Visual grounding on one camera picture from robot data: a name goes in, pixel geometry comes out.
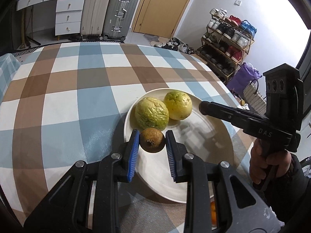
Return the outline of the right hand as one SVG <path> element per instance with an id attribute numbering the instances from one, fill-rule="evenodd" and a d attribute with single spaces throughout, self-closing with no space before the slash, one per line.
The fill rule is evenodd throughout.
<path id="1" fill-rule="evenodd" d="M 286 150 L 264 157 L 260 140 L 257 138 L 250 154 L 250 178 L 255 184 L 260 184 L 260 182 L 266 178 L 267 174 L 265 173 L 265 169 L 267 169 L 268 166 L 278 166 L 276 177 L 281 177 L 287 173 L 291 161 L 292 155 Z"/>

